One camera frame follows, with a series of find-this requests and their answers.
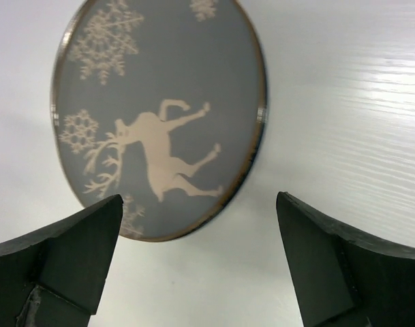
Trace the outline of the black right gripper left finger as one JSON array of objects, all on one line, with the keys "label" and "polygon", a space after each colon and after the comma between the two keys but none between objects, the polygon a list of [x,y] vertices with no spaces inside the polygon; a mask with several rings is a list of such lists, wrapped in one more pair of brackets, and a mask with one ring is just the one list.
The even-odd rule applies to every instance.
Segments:
[{"label": "black right gripper left finger", "polygon": [[0,326],[87,326],[97,313],[119,236],[113,195],[0,243]]}]

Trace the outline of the dark green reindeer plate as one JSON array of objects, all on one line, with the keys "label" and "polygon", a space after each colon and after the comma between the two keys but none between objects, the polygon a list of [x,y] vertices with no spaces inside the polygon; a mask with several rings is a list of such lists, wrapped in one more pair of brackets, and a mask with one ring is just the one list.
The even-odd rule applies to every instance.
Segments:
[{"label": "dark green reindeer plate", "polygon": [[267,78],[239,1],[84,1],[57,51],[51,116],[83,206],[123,197],[123,237],[174,240],[217,216],[251,170]]}]

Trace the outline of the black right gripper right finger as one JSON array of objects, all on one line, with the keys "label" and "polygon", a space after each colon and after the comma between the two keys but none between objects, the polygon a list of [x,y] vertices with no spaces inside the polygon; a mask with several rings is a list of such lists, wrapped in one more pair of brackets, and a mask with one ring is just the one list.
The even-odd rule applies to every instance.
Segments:
[{"label": "black right gripper right finger", "polygon": [[276,210],[304,326],[415,326],[415,248],[287,192],[278,193]]}]

